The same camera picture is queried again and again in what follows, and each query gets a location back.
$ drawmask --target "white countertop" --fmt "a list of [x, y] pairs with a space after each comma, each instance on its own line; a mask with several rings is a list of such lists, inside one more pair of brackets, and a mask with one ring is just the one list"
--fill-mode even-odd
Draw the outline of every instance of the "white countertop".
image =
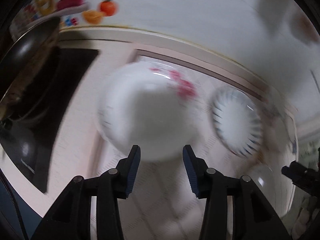
[[93, 121], [96, 96], [105, 77], [123, 66], [133, 53], [131, 43], [119, 41], [62, 41], [59, 46], [99, 49], [99, 55], [82, 78], [63, 117], [51, 155], [46, 194], [23, 176], [0, 146], [1, 170], [23, 200], [42, 217], [74, 176], [87, 176], [96, 134]]

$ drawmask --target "white bowl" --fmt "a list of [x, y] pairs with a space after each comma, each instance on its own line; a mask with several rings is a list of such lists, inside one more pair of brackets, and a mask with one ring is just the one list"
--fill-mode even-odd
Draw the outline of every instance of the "white bowl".
[[195, 87], [160, 63], [136, 62], [114, 72], [98, 103], [99, 131], [124, 154], [141, 148], [141, 160], [181, 154], [195, 132]]

